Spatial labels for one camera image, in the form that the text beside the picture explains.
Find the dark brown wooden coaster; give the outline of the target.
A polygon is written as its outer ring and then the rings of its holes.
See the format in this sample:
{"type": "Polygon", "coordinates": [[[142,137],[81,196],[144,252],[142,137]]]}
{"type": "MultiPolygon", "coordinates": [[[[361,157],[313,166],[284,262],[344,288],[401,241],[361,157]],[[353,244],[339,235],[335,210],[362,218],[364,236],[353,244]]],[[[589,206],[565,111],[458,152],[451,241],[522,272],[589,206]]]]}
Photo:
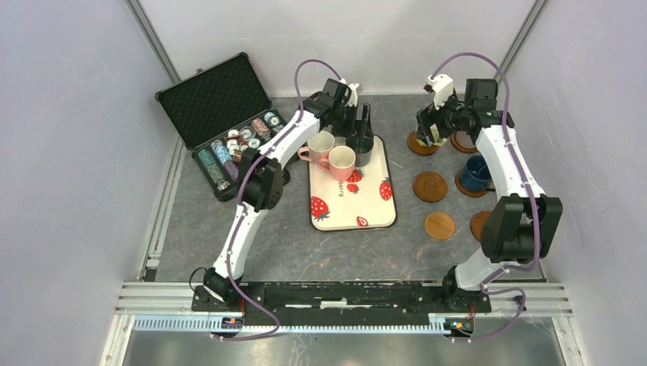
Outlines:
{"type": "Polygon", "coordinates": [[[462,194],[464,194],[465,196],[468,196],[468,197],[477,198],[477,197],[483,197],[483,196],[485,196],[487,193],[489,193],[489,191],[488,191],[488,190],[469,191],[469,190],[465,189],[465,187],[462,185],[462,182],[461,182],[461,176],[462,176],[462,173],[463,173],[463,170],[462,170],[462,169],[460,169],[460,170],[456,173],[455,178],[454,178],[455,186],[457,187],[457,189],[458,189],[462,194]]]}
{"type": "Polygon", "coordinates": [[[437,145],[431,145],[431,146],[422,145],[415,137],[415,132],[413,131],[410,132],[408,135],[407,146],[413,153],[419,156],[431,156],[435,154],[439,149],[439,146],[437,145]]]}
{"type": "Polygon", "coordinates": [[[490,211],[480,211],[476,213],[470,221],[471,233],[478,242],[481,241],[481,233],[484,225],[488,221],[490,214],[490,211]]]}
{"type": "Polygon", "coordinates": [[[450,137],[450,142],[453,147],[461,153],[472,154],[478,151],[477,147],[472,142],[472,138],[464,131],[454,132],[450,137]]]}
{"type": "Polygon", "coordinates": [[[424,202],[436,203],[441,201],[448,193],[449,186],[446,180],[436,172],[421,172],[412,184],[415,195],[424,202]]]}

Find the pink mug with handle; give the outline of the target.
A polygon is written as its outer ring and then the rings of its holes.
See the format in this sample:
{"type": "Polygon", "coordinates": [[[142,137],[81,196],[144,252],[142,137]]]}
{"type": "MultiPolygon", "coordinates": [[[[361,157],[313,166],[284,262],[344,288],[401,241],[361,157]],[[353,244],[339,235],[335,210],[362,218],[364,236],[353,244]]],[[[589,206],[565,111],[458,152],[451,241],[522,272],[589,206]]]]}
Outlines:
{"type": "Polygon", "coordinates": [[[335,147],[335,136],[325,130],[320,131],[307,141],[306,146],[298,150],[301,160],[317,164],[321,158],[328,157],[335,147]]]}

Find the dark green mug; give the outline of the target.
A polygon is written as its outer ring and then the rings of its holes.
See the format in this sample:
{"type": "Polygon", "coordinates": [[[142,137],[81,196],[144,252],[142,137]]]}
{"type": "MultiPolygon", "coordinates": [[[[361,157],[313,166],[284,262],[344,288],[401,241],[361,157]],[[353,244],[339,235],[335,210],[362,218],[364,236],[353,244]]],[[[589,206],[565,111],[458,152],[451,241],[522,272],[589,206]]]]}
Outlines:
{"type": "Polygon", "coordinates": [[[356,154],[356,167],[363,167],[368,165],[371,157],[372,150],[374,147],[374,138],[367,136],[358,136],[354,142],[354,151],[356,154]]]}

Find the light green cup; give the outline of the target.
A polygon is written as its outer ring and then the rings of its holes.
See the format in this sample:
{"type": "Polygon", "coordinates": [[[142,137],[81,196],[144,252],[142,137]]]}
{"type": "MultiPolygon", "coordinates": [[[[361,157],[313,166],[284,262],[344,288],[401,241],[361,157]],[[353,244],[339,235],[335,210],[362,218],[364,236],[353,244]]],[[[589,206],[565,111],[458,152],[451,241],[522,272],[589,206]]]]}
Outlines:
{"type": "Polygon", "coordinates": [[[443,137],[441,135],[437,125],[435,124],[430,127],[430,135],[434,146],[443,146],[448,140],[447,137],[443,137]]]}

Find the pink cup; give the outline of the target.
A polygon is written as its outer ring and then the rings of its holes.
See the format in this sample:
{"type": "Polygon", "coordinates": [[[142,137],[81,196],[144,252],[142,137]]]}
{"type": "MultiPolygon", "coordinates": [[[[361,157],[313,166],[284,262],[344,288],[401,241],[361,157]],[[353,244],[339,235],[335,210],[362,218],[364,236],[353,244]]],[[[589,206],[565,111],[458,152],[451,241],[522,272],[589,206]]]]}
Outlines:
{"type": "Polygon", "coordinates": [[[336,146],[328,156],[320,158],[317,164],[336,181],[345,181],[354,171],[356,154],[348,146],[336,146]]]}

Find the dark blue mug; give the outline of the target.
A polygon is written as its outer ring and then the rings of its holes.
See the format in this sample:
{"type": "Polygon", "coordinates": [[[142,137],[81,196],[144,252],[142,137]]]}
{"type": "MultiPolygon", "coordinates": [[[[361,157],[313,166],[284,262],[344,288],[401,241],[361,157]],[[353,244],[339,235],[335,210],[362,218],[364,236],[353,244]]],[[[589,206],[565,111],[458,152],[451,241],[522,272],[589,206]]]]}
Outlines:
{"type": "Polygon", "coordinates": [[[494,190],[491,187],[491,173],[483,156],[470,157],[462,170],[461,182],[465,189],[469,191],[494,190]]]}

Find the strawberry pattern white tray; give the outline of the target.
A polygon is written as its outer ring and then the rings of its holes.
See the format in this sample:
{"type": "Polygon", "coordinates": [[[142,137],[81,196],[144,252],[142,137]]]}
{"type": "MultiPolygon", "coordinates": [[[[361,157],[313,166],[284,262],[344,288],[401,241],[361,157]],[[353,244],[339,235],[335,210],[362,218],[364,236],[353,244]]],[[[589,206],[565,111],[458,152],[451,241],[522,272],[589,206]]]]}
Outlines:
{"type": "Polygon", "coordinates": [[[321,232],[385,229],[397,220],[384,140],[374,136],[369,163],[346,181],[308,164],[310,222],[321,232]]]}

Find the black poker chip case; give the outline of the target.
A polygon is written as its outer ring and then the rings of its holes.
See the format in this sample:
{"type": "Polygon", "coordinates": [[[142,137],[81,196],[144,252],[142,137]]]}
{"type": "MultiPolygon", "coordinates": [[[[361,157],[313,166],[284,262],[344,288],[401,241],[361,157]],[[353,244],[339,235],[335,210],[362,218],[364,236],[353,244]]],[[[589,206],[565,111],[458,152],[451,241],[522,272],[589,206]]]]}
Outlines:
{"type": "Polygon", "coordinates": [[[286,124],[272,105],[253,62],[238,53],[155,95],[214,196],[237,196],[234,152],[260,147],[286,124]]]}

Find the light brown wooden coaster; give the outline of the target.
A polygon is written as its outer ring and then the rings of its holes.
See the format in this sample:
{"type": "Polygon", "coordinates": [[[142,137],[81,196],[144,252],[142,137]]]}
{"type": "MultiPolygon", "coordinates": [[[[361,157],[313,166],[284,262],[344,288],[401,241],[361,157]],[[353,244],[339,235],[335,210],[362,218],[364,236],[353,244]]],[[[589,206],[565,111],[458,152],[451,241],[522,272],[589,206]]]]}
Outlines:
{"type": "Polygon", "coordinates": [[[432,212],[424,220],[424,229],[434,239],[447,240],[453,236],[455,224],[447,213],[432,212]]]}

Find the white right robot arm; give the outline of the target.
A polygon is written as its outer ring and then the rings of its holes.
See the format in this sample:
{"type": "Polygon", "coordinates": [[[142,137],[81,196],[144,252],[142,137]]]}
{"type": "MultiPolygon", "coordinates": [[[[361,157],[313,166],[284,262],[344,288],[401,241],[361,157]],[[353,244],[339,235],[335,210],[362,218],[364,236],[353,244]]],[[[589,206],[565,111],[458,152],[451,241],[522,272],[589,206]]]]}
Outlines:
{"type": "Polygon", "coordinates": [[[563,213],[559,198],[536,182],[517,142],[509,102],[497,108],[501,79],[468,79],[459,98],[451,77],[427,77],[430,105],[417,112],[416,138],[424,146],[443,144],[455,132],[469,135],[488,168],[497,203],[481,231],[481,247],[444,277],[440,299],[460,311],[490,282],[510,271],[531,272],[545,258],[563,213]]]}

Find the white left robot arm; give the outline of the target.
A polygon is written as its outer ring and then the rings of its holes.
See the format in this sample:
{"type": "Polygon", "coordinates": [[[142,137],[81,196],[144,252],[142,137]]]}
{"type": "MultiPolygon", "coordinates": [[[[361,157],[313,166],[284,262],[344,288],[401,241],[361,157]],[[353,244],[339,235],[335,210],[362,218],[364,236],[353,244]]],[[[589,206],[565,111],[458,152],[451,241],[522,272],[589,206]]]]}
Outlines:
{"type": "Polygon", "coordinates": [[[351,121],[362,85],[345,79],[326,80],[323,90],[300,101],[293,118],[259,148],[242,154],[236,213],[221,253],[206,271],[203,287],[220,310],[232,310],[240,300],[237,285],[260,224],[281,200],[282,173],[288,161],[323,127],[351,121]]]}

